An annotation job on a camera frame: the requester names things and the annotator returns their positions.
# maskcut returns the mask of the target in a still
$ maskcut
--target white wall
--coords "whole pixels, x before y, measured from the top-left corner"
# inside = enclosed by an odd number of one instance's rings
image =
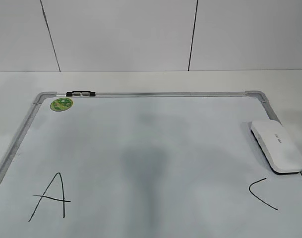
[[[0,71],[57,71],[38,0],[0,0]]]
[[[191,70],[302,69],[302,0],[199,0]]]
[[[43,0],[62,71],[187,70],[196,0]]]
[[[62,71],[187,70],[196,0],[42,0]],[[190,70],[302,68],[302,0],[198,0]],[[0,71],[58,71],[39,0],[0,0]]]

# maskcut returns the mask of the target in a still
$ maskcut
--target round sticker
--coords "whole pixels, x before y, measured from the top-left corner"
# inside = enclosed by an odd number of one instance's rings
[[[71,108],[72,99],[70,98],[58,98],[51,103],[51,109],[55,112],[66,111]]]

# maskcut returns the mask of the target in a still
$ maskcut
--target table surface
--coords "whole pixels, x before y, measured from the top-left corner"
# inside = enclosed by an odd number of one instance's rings
[[[302,153],[302,70],[0,73],[0,160],[43,91],[225,92],[260,90]]]

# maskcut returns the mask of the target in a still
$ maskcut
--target whiteboard eraser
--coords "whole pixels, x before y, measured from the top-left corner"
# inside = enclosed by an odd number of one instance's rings
[[[287,131],[275,120],[256,120],[251,131],[277,174],[295,174],[302,170],[302,155]]]

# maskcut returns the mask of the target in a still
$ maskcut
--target black marker writing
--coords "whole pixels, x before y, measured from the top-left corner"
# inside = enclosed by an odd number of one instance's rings
[[[47,192],[48,188],[51,186],[52,182],[54,181],[54,179],[56,178],[56,176],[59,175],[60,177],[60,181],[61,181],[61,189],[62,189],[62,200],[60,199],[56,199],[56,198],[52,198],[52,197],[47,197],[45,196],[45,193]],[[45,191],[43,192],[43,195],[34,195],[34,197],[40,197],[40,200],[38,201],[33,213],[32,213],[32,216],[31,218],[28,220],[28,222],[31,221],[31,219],[33,218],[37,208],[38,208],[38,205],[40,205],[41,201],[43,198],[48,198],[48,199],[51,199],[51,200],[55,200],[55,201],[59,201],[59,202],[62,202],[62,217],[65,217],[65,202],[70,202],[68,200],[65,200],[65,193],[64,193],[64,190],[63,190],[63,182],[62,182],[62,177],[61,177],[61,174],[58,172],[54,175],[53,179],[51,180],[50,184],[47,186],[47,188],[45,189]]]
[[[249,186],[249,191],[250,191],[250,193],[251,193],[253,196],[255,196],[257,199],[259,199],[261,202],[263,202],[264,204],[266,204],[266,205],[268,205],[269,207],[273,208],[274,210],[277,210],[277,211],[278,211],[279,209],[277,209],[277,208],[271,206],[270,204],[266,203],[265,201],[263,201],[261,198],[257,197],[257,196],[251,191],[252,185],[254,185],[254,184],[258,183],[258,182],[261,182],[261,181],[263,181],[263,180],[266,180],[266,178],[260,179],[260,180],[258,180],[258,181],[256,181],[256,182],[253,182],[253,183]]]

